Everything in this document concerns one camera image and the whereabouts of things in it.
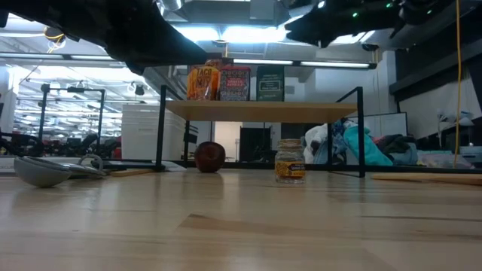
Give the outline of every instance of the yellow cable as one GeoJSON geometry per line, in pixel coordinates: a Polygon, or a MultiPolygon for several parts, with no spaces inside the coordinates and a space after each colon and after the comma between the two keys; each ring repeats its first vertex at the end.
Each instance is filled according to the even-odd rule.
{"type": "Polygon", "coordinates": [[[459,118],[460,118],[460,96],[462,94],[462,52],[460,50],[460,0],[456,0],[457,12],[457,59],[459,61],[459,95],[457,100],[457,119],[456,119],[456,138],[455,138],[455,157],[453,158],[453,168],[456,168],[457,155],[459,154],[459,118]]]}

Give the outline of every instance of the spice jar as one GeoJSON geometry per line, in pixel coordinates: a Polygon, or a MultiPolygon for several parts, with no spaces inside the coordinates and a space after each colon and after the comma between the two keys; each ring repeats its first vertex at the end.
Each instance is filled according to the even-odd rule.
{"type": "Polygon", "coordinates": [[[282,139],[275,157],[276,181],[283,184],[304,184],[305,168],[300,139],[282,139]]]}

